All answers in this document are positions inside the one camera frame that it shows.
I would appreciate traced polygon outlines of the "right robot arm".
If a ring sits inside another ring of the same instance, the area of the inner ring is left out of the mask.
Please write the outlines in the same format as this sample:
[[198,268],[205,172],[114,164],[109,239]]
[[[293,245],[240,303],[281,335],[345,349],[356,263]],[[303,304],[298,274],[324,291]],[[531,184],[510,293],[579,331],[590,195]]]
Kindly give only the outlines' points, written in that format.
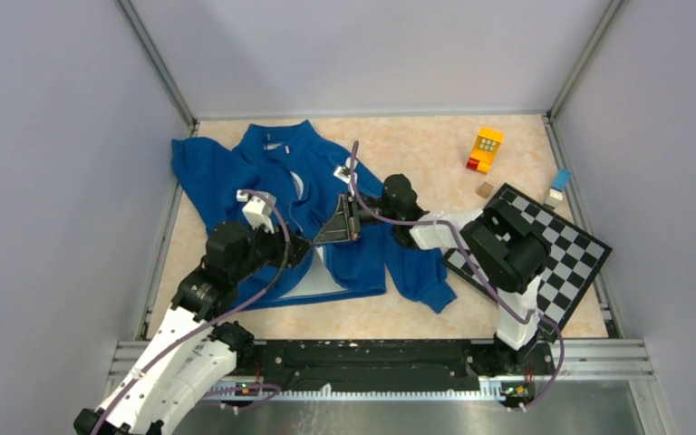
[[339,196],[333,215],[314,242],[354,242],[363,227],[387,223],[401,247],[457,249],[473,275],[498,302],[498,367],[507,373],[521,372],[531,363],[531,348],[542,318],[537,294],[551,254],[550,244],[504,200],[455,214],[430,213],[417,200],[416,191],[403,174],[389,176],[379,197],[351,188]]

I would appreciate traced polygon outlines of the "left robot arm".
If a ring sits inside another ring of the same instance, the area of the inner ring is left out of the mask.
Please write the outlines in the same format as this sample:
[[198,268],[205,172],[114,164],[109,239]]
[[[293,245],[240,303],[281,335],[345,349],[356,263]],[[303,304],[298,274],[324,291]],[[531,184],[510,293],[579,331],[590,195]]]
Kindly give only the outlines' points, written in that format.
[[313,247],[287,226],[218,225],[199,265],[179,284],[159,330],[129,373],[95,409],[84,409],[79,434],[168,434],[222,377],[248,372],[254,336],[228,321],[240,283],[265,266],[281,275]]

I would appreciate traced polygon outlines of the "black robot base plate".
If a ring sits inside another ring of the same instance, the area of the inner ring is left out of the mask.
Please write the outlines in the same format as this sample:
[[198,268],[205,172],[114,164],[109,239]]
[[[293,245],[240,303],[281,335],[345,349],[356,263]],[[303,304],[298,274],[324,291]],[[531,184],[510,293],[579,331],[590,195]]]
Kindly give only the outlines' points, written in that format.
[[492,340],[270,340],[242,352],[229,380],[284,392],[475,392],[488,379],[535,380],[556,363],[547,343],[515,355]]

